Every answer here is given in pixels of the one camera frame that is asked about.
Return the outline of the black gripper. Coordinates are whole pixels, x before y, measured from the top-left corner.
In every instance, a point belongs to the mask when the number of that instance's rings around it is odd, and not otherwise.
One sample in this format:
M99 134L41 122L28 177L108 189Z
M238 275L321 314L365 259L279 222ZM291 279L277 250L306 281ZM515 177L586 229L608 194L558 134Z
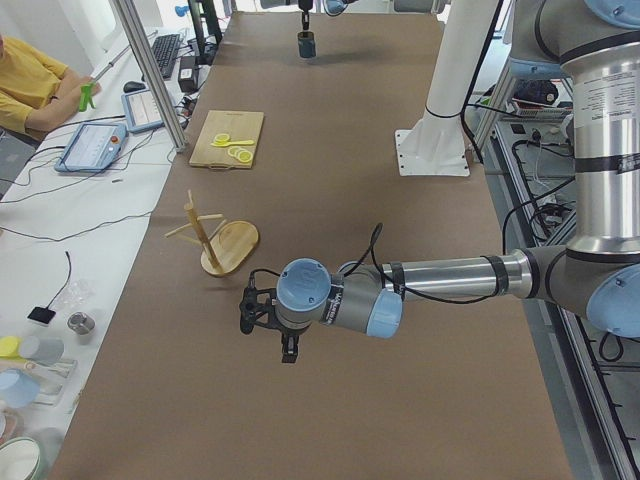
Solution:
M240 331L251 334L255 327L281 332L283 363L295 363L298 358L299 333L286 327L277 317L275 309L276 289L257 289L248 285L243 292L240 309Z

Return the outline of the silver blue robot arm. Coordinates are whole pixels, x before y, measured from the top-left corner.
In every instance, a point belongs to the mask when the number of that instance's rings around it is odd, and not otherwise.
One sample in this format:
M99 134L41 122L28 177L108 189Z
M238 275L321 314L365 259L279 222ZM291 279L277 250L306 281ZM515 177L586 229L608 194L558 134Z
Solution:
M383 264L366 250L336 273L297 259L275 287L244 289L243 333L278 331L282 359L293 363L300 336L316 322L389 338L407 300L470 304L510 294L638 336L639 5L519 1L510 63L522 77L572 80L574 236L564 245L442 261Z

